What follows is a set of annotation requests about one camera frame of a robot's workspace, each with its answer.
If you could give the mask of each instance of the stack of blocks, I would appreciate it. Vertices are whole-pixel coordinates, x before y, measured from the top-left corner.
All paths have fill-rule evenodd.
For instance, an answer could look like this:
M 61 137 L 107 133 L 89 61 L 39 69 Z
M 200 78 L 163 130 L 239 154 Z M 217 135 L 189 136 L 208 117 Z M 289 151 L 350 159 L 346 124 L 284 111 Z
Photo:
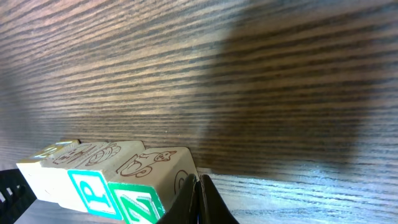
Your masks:
M 141 141 L 65 140 L 17 166 L 39 200 L 126 223 L 156 223 L 198 175 L 188 148 L 145 150 Z

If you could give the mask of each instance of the teal border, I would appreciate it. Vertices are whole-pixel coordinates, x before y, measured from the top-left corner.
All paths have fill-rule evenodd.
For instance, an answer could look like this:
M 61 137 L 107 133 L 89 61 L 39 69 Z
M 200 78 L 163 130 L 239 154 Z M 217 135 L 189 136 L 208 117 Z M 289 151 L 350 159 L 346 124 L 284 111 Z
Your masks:
M 113 214 L 110 214 L 110 213 L 107 213 L 107 212 L 100 212 L 100 211 L 97 211 L 97 210 L 92 210 L 88 206 L 88 204 L 86 203 L 86 200 L 85 200 L 83 194 L 81 193 L 80 188 L 77 186 L 77 183 L 75 182 L 75 179 L 73 178 L 73 174 L 88 175 L 88 176 L 92 176 L 92 177 L 99 177 L 101 179 L 101 183 L 104 185 L 106 195 L 108 196 L 109 200 L 111 201 L 111 204 L 112 204 L 116 214 L 113 215 Z M 98 171 L 92 171 L 92 170 L 90 170 L 90 171 L 88 171 L 88 170 L 68 170 L 68 175 L 69 175 L 70 180 L 72 181 L 73 185 L 75 186 L 77 193 L 79 194 L 81 200 L 85 204 L 85 206 L 86 206 L 86 208 L 87 208 L 89 213 L 91 213 L 93 215 L 106 217 L 106 218 L 113 218 L 113 219 L 116 219 L 116 220 L 123 220 L 123 217 L 122 217 L 122 215 L 121 215 L 121 213 L 119 211 L 119 208 L 116 205 L 108 186 L 105 184 L 105 179 L 104 179 L 102 173 L 100 173 Z
M 129 218 L 127 217 L 127 214 L 125 214 L 123 212 L 123 206 L 119 202 L 119 199 L 115 193 L 115 190 L 128 190 L 128 191 L 134 191 L 134 192 L 149 193 L 150 197 L 152 198 L 152 200 L 155 203 L 155 208 L 156 208 L 157 212 L 159 213 L 160 218 L 162 218 L 162 216 L 165 213 L 162 202 L 160 202 L 159 196 L 157 195 L 157 193 L 153 187 L 146 186 L 146 185 L 138 185 L 138 184 L 125 184 L 125 183 L 118 183 L 118 182 L 108 182 L 108 187 L 111 190 L 112 196 L 114 197 L 114 199 L 124 217 L 124 221 L 126 223 L 129 223 L 128 222 Z

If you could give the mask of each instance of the block face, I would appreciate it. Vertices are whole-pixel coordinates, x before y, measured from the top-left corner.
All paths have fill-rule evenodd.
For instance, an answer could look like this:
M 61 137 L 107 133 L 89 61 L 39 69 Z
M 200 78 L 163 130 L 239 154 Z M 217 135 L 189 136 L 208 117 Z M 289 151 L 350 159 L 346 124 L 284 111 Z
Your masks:
M 117 182 L 108 186 L 126 223 L 156 223 L 165 213 L 153 187 Z
M 85 163 L 85 166 L 86 167 L 94 166 L 108 159 L 111 159 L 113 156 L 119 153 L 121 149 L 122 147 L 118 146 L 116 142 L 112 142 L 109 145 L 107 145 L 105 148 L 101 149 L 100 151 L 92 155 Z
M 85 158 L 85 156 L 94 153 L 95 150 L 103 147 L 105 142 L 99 143 L 83 143 L 72 150 L 66 151 L 62 154 L 58 154 L 54 161 L 52 161 L 55 165 L 63 165 L 67 166 L 69 164 L 74 163 L 75 161 L 79 161 Z
M 79 145 L 78 140 L 59 141 L 17 163 L 18 168 L 39 200 L 58 202 L 57 198 L 51 193 L 54 183 L 52 176 L 45 173 L 43 168 L 45 161 L 54 154 L 67 151 L 77 145 Z
M 89 213 L 122 220 L 120 211 L 100 172 L 68 170 L 68 175 Z
M 54 195 L 61 207 L 79 212 L 87 212 L 87 208 L 75 190 L 75 186 L 70 180 L 66 169 L 46 168 L 44 170 L 56 183 L 53 184 L 50 193 Z
M 174 195 L 188 174 L 198 175 L 186 147 L 147 149 L 124 161 L 115 170 L 117 175 L 111 181 L 153 187 L 166 211 L 171 208 Z
M 135 154 L 119 167 L 116 173 L 122 177 L 141 178 L 149 175 L 154 170 L 154 167 L 158 167 L 154 171 L 156 175 L 160 167 L 167 166 L 170 160 L 172 160 L 172 156 L 176 153 L 176 151 L 164 150 L 160 152 L 143 152 L 139 155 Z

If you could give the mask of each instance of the wooden table surface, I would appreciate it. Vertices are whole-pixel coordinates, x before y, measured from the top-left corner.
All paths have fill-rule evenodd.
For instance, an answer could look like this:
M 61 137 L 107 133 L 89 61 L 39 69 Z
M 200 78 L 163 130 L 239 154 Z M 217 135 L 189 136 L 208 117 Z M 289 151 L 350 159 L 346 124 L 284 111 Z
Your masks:
M 398 222 L 398 1 L 2 0 L 0 163 L 187 146 L 241 223 Z M 115 221 L 36 201 L 17 223 Z

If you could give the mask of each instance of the cartoon drawing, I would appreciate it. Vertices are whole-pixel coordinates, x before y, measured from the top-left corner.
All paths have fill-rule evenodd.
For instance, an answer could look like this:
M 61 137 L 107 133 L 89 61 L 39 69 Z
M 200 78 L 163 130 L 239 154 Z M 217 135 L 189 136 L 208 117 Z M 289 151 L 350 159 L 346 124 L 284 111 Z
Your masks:
M 170 161 L 170 157 L 175 154 L 176 151 L 165 151 L 165 152 L 153 152 L 150 154 L 144 154 L 137 156 L 135 154 L 127 162 L 116 170 L 116 173 L 120 173 L 123 177 L 129 177 L 135 175 L 138 177 L 144 177 L 152 171 L 151 165 L 156 162 L 167 162 Z
M 99 164 L 100 162 L 103 162 L 114 155 L 116 155 L 118 152 L 120 152 L 122 147 L 118 146 L 115 142 L 111 143 L 110 145 L 106 146 L 104 149 L 98 151 L 96 154 L 94 154 L 90 160 L 86 163 L 86 166 L 93 166 L 95 164 Z
M 174 178 L 174 194 L 177 194 L 177 192 L 182 188 L 185 178 L 187 178 L 187 177 L 188 177 L 187 171 L 179 170 L 177 172 L 177 174 L 175 175 L 175 178 Z
M 79 157 L 86 154 L 87 152 L 90 152 L 94 148 L 95 148 L 95 146 L 92 147 L 92 144 L 78 146 L 78 147 L 72 149 L 71 151 L 68 151 L 68 152 L 62 154 L 61 156 L 58 156 L 58 158 L 56 158 L 53 161 L 53 163 L 61 164 L 61 163 L 67 162 L 69 164 L 69 163 L 77 160 Z

